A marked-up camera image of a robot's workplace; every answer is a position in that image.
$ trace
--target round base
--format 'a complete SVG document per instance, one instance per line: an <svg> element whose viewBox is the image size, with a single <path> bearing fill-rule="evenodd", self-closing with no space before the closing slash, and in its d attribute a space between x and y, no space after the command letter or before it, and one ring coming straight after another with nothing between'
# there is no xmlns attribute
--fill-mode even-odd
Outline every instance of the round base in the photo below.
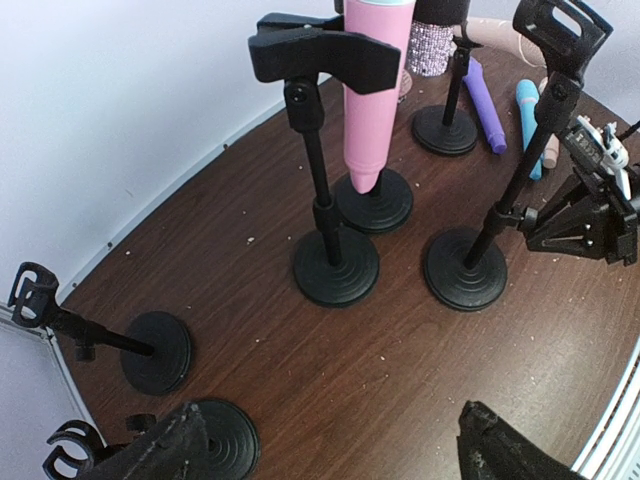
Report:
<svg viewBox="0 0 640 480"><path fill-rule="evenodd" d="M464 266L477 236L470 228L449 230L434 240L424 260L424 275L433 294L448 307L463 312L488 307L507 285L507 263L493 243L477 267L468 270Z"/></svg>
<svg viewBox="0 0 640 480"><path fill-rule="evenodd" d="M450 127L442 124L444 105L434 105L419 110L413 117L411 131L426 150L457 157L469 153L478 141L478 129L469 114L456 110Z"/></svg>
<svg viewBox="0 0 640 480"><path fill-rule="evenodd" d="M393 170L380 172L379 195L359 194L349 175L336 186L336 202L346 225L362 233L388 233L404 225L413 209L413 193L407 181Z"/></svg>
<svg viewBox="0 0 640 480"><path fill-rule="evenodd" d="M121 351L120 363L127 381L145 395L166 395L180 387L191 366L193 347L187 327L165 312L143 313L126 335L151 345L150 357Z"/></svg>
<svg viewBox="0 0 640 480"><path fill-rule="evenodd" d="M366 297L378 281L380 259L369 238L340 227L342 264L327 260L322 234L313 231L300 241L293 273L302 293L312 302L330 308L353 305Z"/></svg>
<svg viewBox="0 0 640 480"><path fill-rule="evenodd" d="M208 478L248 478L260 458L260 438L251 419L223 400L197 403L209 436Z"/></svg>

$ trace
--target pink cylinder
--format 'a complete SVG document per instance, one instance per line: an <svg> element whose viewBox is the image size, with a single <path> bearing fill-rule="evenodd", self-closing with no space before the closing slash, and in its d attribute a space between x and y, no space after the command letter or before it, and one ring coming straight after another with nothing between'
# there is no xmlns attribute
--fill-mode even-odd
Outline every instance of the pink cylinder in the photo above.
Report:
<svg viewBox="0 0 640 480"><path fill-rule="evenodd" d="M387 163L415 0L346 0L345 30L362 33L402 52L394 89L359 95L345 87L344 160L351 183L369 192Z"/></svg>

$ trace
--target brown table surface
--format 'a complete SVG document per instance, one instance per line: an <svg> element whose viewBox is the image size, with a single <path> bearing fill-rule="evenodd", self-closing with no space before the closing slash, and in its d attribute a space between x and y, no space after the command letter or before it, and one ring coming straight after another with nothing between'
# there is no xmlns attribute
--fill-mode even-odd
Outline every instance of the brown table surface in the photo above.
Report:
<svg viewBox="0 0 640 480"><path fill-rule="evenodd" d="M509 231L498 240L509 281L495 305L458 313L429 293L427 241L452 226L481 225L522 150L516 84L544 75L506 54L475 55L508 153L491 155L484 138L461 158L423 151L409 132L412 114L444 103L449 77L415 79L389 157L412 186L415 209L400 231L373 239L380 280L361 303L320 308L294 284L291 257L313 228L313 190L301 138L283 112L229 147L92 272L67 307L119 332L141 312L166 310L188 324L197 349L184 388L152 398L125 382L115 351L101 347L93 364L76 364L63 342L109 441L130 440L130 414L221 397L259 429L256 479L456 479L457 419L472 399L558 460L574 461L637 339L640 269L530 253ZM333 80L321 91L333 182L346 172L342 93ZM461 108L470 110L466 92ZM615 118L587 96L579 110L599 125ZM629 146L638 151L640 142ZM569 171L563 156L522 203L541 206Z"/></svg>

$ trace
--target cable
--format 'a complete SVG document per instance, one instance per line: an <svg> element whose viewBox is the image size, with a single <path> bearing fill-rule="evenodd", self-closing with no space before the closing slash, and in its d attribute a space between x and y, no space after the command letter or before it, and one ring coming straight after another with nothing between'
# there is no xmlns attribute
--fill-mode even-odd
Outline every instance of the cable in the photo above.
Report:
<svg viewBox="0 0 640 480"><path fill-rule="evenodd" d="M624 142L627 138L633 135L638 129L640 129L640 122L630 126L626 132L618 135L618 140Z"/></svg>

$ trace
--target purple tube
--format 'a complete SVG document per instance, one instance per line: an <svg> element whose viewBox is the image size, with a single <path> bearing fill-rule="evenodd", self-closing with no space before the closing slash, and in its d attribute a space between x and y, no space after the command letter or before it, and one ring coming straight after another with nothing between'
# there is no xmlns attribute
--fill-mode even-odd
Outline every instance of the purple tube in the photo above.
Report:
<svg viewBox="0 0 640 480"><path fill-rule="evenodd" d="M469 73L464 77L464 83L469 89L473 104L476 106L484 134L491 145L493 153L502 155L507 150L507 137L502 123L496 112L487 84L482 76L482 65L475 58L469 59Z"/></svg>

